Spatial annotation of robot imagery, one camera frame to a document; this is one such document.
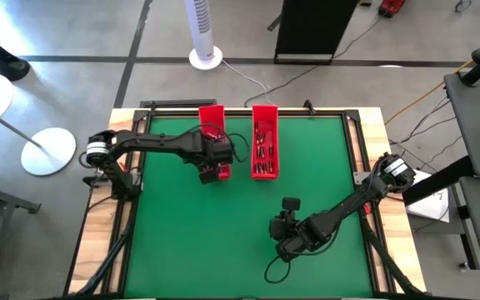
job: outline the green table surface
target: green table surface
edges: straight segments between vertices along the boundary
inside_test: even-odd
[[[179,134],[197,118],[157,118],[153,133]],[[227,120],[228,133],[251,142],[250,118]],[[238,155],[246,153],[238,139]],[[301,198],[298,219],[328,209],[353,191],[342,120],[280,117],[280,173],[253,181],[249,160],[232,165],[227,181],[202,185],[179,157],[148,153],[127,273],[128,298],[329,298],[372,294],[358,215],[342,224],[337,241],[316,257],[292,261],[288,279],[264,281],[275,258],[268,234],[283,197]],[[286,263],[272,265],[279,279]]]

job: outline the concrete floor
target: concrete floor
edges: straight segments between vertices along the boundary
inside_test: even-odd
[[[133,44],[144,0],[7,0],[0,1],[0,43],[17,55],[36,59],[56,56],[126,57]],[[215,43],[226,58],[272,58],[276,32],[266,27],[279,14],[282,0],[210,0]],[[407,0],[393,19],[382,20],[340,57],[347,60],[449,61],[469,59],[480,47],[480,1],[464,13],[453,12],[454,0]],[[371,8],[358,7],[342,39],[342,51],[376,19]],[[147,15],[139,57],[183,57],[191,50],[183,0],[154,0]],[[15,82],[16,97],[4,118],[33,134],[64,127],[77,139],[104,129],[118,92],[125,63],[33,62],[33,71]],[[241,72],[270,88],[309,66],[237,65]],[[319,107],[381,107],[385,118],[442,80],[450,68],[319,67],[270,94],[283,107],[311,99]],[[260,93],[260,87],[221,66],[198,72],[187,64],[137,63],[128,82],[125,108],[142,100],[216,98],[230,107]],[[404,138],[416,122],[444,97],[437,91],[395,119],[393,140]],[[252,103],[263,103],[259,98]],[[450,118],[446,106],[424,126]],[[457,124],[436,127],[405,143],[428,160],[460,135]],[[36,216],[17,212],[6,234],[0,259],[0,293],[11,299],[59,295],[67,278],[87,201],[81,177],[90,174],[74,159],[51,177],[32,177],[20,165],[24,141],[0,126],[0,189],[42,203]],[[431,165],[442,168],[465,155],[463,142]],[[421,163],[405,158],[414,167]],[[480,298],[480,271],[460,273],[461,243],[450,236],[417,234],[418,255],[431,293]]]

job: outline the white table base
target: white table base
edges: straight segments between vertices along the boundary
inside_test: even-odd
[[[75,137],[66,129],[48,128],[28,137],[1,118],[0,123],[27,140],[22,150],[22,166],[32,175],[56,173],[66,167],[75,154]]]

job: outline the red plastic box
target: red plastic box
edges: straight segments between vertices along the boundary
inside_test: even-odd
[[[254,105],[251,178],[275,180],[279,174],[278,107]]]
[[[223,110],[223,105],[212,105],[199,108],[199,122],[201,124],[211,123],[225,132],[225,111]],[[201,131],[204,135],[209,138],[223,138],[226,137],[223,135],[223,132],[220,132],[214,127],[211,126],[202,126]],[[220,180],[226,180],[231,177],[231,165],[224,164],[221,166],[220,173],[218,175]]]

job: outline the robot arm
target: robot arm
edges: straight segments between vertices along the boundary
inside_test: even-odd
[[[299,209],[299,199],[284,198],[282,207],[285,210],[270,222],[270,237],[278,241],[275,246],[278,257],[289,263],[301,255],[314,256],[323,253],[334,242],[343,219],[366,203],[371,201],[378,203],[387,196],[387,193],[401,193],[410,188],[415,175],[416,173],[397,154],[385,153],[355,192],[328,211],[316,212],[303,221],[297,221],[294,219],[293,211]],[[367,226],[365,238],[375,247],[403,291],[421,293],[399,270],[369,225],[367,223],[365,225]]]
[[[201,130],[187,131],[178,136],[127,130],[99,132],[88,139],[86,161],[104,171],[112,182],[112,195],[115,198],[131,198],[137,192],[134,190],[133,176],[124,172],[117,163],[124,153],[131,151],[177,154],[184,163],[197,167],[202,183],[217,181],[220,166],[232,163],[234,152],[228,138],[210,138]]]

